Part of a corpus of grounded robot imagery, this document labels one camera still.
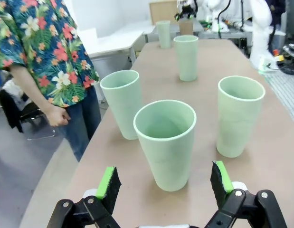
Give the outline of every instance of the table leg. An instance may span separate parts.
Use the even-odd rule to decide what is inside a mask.
[[[146,41],[146,43],[149,42],[148,34],[145,34],[145,41]]]
[[[134,62],[136,61],[135,51],[134,51],[133,47],[130,48],[130,58],[131,58],[132,65],[133,65]]]

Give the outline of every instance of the wooden board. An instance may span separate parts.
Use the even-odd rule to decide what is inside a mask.
[[[176,0],[150,2],[149,6],[153,25],[161,20],[169,20],[171,24],[178,24],[174,19],[175,14],[178,13]]]

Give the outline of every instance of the green tape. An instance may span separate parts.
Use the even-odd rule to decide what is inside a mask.
[[[221,172],[223,186],[224,186],[226,193],[230,194],[234,190],[234,188],[233,188],[231,179],[227,173],[227,170],[224,166],[224,163],[222,161],[215,161],[214,163],[218,166],[219,171]]]
[[[102,200],[106,195],[114,169],[115,167],[108,167],[104,172],[103,178],[101,179],[96,192],[96,197],[100,200]]]

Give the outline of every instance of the plastic cup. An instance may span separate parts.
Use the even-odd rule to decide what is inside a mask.
[[[134,118],[142,150],[164,191],[180,190],[188,181],[196,119],[193,108],[175,100],[150,103]]]
[[[198,37],[192,35],[184,35],[174,38],[181,81],[191,82],[198,77],[198,40]]]
[[[138,72],[122,70],[112,73],[101,80],[100,86],[123,137],[137,139],[133,119],[143,106]]]
[[[242,154],[265,96],[264,87],[249,77],[229,76],[218,83],[217,150],[229,158]]]
[[[171,48],[170,21],[163,20],[156,23],[160,45],[162,49]]]

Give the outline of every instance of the orange object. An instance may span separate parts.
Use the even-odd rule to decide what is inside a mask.
[[[274,56],[278,56],[279,55],[279,50],[274,50]]]

